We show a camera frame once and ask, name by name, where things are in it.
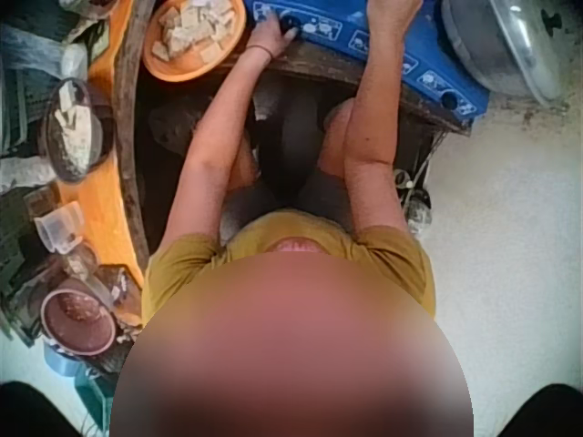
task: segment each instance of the hand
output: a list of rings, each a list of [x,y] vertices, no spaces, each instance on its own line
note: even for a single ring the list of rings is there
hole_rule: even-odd
[[[282,35],[280,21],[275,13],[270,11],[267,19],[258,23],[251,32],[247,47],[261,47],[260,50],[265,50],[274,59],[285,51],[299,31],[298,28],[292,28]]]
[[[390,33],[404,39],[422,4],[423,0],[368,0],[366,13],[371,34]]]

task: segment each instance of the leg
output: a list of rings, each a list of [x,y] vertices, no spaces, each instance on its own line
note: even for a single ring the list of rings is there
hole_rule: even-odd
[[[251,154],[249,134],[245,132],[239,146],[239,152],[237,152],[237,157],[233,163],[233,168],[230,171],[227,191],[231,192],[238,188],[250,187],[257,180],[257,176],[259,176],[257,162],[255,162],[255,158]]]
[[[241,229],[279,206],[261,180],[251,154],[249,135],[245,134],[230,172],[227,197],[220,218],[220,242],[227,243]]]
[[[352,232],[350,202],[344,185],[344,134],[353,109],[353,99],[332,111],[330,123],[324,123],[326,136],[318,159],[318,168],[306,181],[294,207],[314,216],[335,221]]]
[[[326,136],[318,159],[318,168],[324,173],[344,179],[344,135],[353,112],[354,99],[350,98],[332,110],[331,120],[324,122]]]

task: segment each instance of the plastic measuring cup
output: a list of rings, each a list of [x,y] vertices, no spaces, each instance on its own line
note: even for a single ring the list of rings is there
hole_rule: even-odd
[[[75,201],[35,218],[35,224],[38,236],[49,252],[66,255],[83,240],[80,234],[85,219]]]

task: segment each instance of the bracelet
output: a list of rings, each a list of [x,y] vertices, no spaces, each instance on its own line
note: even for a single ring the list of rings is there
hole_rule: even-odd
[[[270,56],[270,62],[273,60],[273,54],[264,46],[260,46],[259,44],[251,44],[250,46],[245,47],[245,51],[249,50],[250,48],[260,48],[261,50],[263,50],[265,53],[267,53]]]

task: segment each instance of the control panel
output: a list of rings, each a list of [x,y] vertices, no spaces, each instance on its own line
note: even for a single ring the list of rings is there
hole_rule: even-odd
[[[444,38],[436,21],[438,0],[424,0],[405,39],[403,81],[451,111],[458,119],[484,114],[488,91],[443,50]],[[366,0],[244,0],[254,21],[271,10],[283,25],[301,29],[301,38],[366,61],[370,34]]]

